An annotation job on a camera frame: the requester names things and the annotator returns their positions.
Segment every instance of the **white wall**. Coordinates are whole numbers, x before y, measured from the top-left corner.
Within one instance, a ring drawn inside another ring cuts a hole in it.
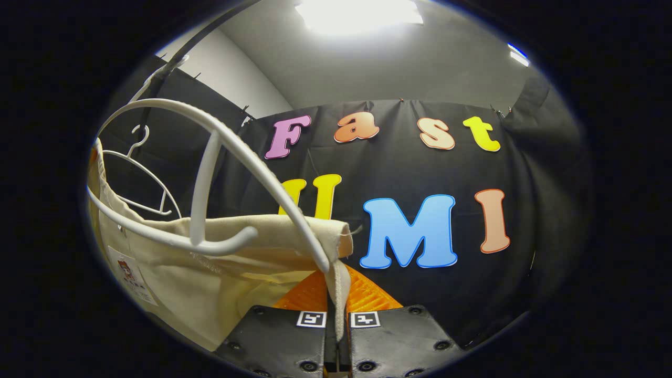
[[[194,34],[205,25],[197,26],[156,53],[168,61]],[[278,89],[268,80],[249,57],[224,33],[215,29],[191,51],[189,59],[179,68],[212,88],[229,101],[259,118],[292,110]]]

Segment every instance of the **white plastic hanger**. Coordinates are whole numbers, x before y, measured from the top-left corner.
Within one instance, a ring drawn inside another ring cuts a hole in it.
[[[134,134],[134,133],[138,130],[138,128],[140,128],[140,125],[135,126],[135,127],[133,128],[133,131],[131,131],[131,133]],[[173,206],[175,207],[175,210],[177,210],[177,218],[178,218],[178,219],[179,219],[179,218],[182,218],[182,214],[179,212],[179,207],[177,207],[177,203],[175,202],[175,199],[173,199],[173,195],[170,194],[170,191],[168,191],[168,188],[166,188],[166,185],[164,185],[164,184],[161,182],[161,180],[159,180],[159,178],[156,177],[156,175],[153,174],[149,169],[147,169],[145,166],[143,166],[142,164],[140,164],[140,163],[137,162],[136,160],[133,160],[133,158],[131,158],[131,156],[130,156],[130,154],[133,152],[133,150],[134,150],[136,147],[140,147],[141,145],[143,145],[144,142],[146,142],[148,138],[149,138],[149,127],[147,127],[147,125],[145,125],[145,126],[144,126],[144,138],[142,138],[141,141],[139,141],[139,142],[137,142],[137,143],[134,143],[134,144],[130,147],[130,149],[128,150],[128,153],[127,153],[127,154],[124,155],[124,154],[118,153],[117,151],[103,150],[103,155],[113,155],[113,156],[121,157],[122,159],[124,159],[124,160],[128,161],[129,163],[135,165],[136,167],[142,169],[144,173],[148,174],[151,178],[153,178],[154,181],[156,181],[156,182],[161,186],[161,188],[163,189],[163,195],[162,195],[162,197],[161,197],[161,205],[160,205],[160,207],[159,207],[159,210],[152,209],[152,208],[147,207],[147,206],[145,206],[145,205],[143,205],[143,204],[139,204],[139,203],[137,203],[137,202],[131,201],[131,200],[129,200],[129,199],[127,199],[127,198],[124,198],[124,197],[122,197],[122,196],[120,196],[120,195],[117,195],[117,197],[119,197],[120,200],[122,200],[122,201],[124,201],[124,202],[126,202],[126,203],[128,203],[128,204],[131,204],[131,205],[133,205],[133,206],[137,206],[137,207],[139,207],[140,209],[144,209],[144,210],[150,211],[150,212],[152,212],[152,213],[154,213],[154,214],[158,214],[158,215],[169,215],[169,214],[172,213],[172,211],[170,211],[170,210],[168,210],[168,211],[163,211],[163,203],[165,202],[166,194],[167,194],[167,195],[168,195],[168,198],[170,198],[170,201],[173,203]]]
[[[205,152],[203,153],[203,158],[201,159],[201,164],[196,176],[196,186],[194,188],[194,196],[192,197],[190,236],[185,237],[161,231],[128,219],[113,211],[96,198],[91,192],[91,189],[87,186],[89,197],[103,214],[120,226],[154,241],[166,243],[207,256],[225,256],[235,253],[259,235],[256,228],[252,226],[245,227],[235,236],[224,241],[205,240],[206,209],[208,206],[208,196],[210,194],[210,182],[212,181],[212,174],[220,146],[224,145],[234,156],[240,159],[243,165],[261,182],[278,204],[285,209],[287,215],[289,215],[292,222],[294,222],[295,226],[298,228],[301,236],[303,236],[306,241],[308,250],[319,269],[324,273],[329,271],[329,259],[322,249],[322,245],[312,233],[301,210],[294,204],[292,197],[285,191],[280,181],[276,178],[276,175],[268,169],[266,164],[257,156],[257,154],[252,152],[252,150],[250,150],[250,148],[231,129],[226,127],[226,125],[212,115],[182,102],[162,98],[148,98],[130,102],[114,112],[105,121],[97,135],[100,135],[100,132],[121,113],[131,109],[146,107],[161,108],[181,114],[210,131],[210,139],[208,140]]]

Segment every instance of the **ceiling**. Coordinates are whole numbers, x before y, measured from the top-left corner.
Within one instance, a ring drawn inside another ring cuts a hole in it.
[[[474,18],[417,0],[424,25],[366,35],[311,32],[300,0],[262,0],[224,23],[226,34],[294,109],[357,100],[431,100],[506,110],[538,75]]]

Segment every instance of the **ceiling light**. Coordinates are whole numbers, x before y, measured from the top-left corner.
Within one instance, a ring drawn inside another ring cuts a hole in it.
[[[410,0],[304,0],[296,6],[309,30],[353,34],[394,24],[422,24]]]
[[[511,51],[511,58],[514,58],[515,60],[520,62],[520,64],[522,64],[525,67],[529,67],[529,65],[530,65],[530,62],[527,59],[523,58],[522,55],[518,54],[515,51]]]
[[[507,46],[508,46],[511,50],[517,52],[517,53],[518,53],[520,56],[522,56],[523,58],[527,58],[527,57],[528,57],[527,55],[523,54],[522,51],[518,50],[514,45],[512,45],[512,44],[510,44],[510,43],[507,43]]]

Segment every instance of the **letter m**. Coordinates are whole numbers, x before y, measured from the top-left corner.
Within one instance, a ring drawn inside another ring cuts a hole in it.
[[[376,198],[364,203],[364,210],[371,216],[369,250],[360,265],[370,269],[385,269],[392,259],[385,255],[386,241],[390,242],[396,261],[408,266],[425,240],[425,250],[417,258],[421,268],[438,268],[455,264],[450,231],[450,211],[455,198],[437,194],[425,198],[420,210],[409,224],[401,209],[391,198]]]

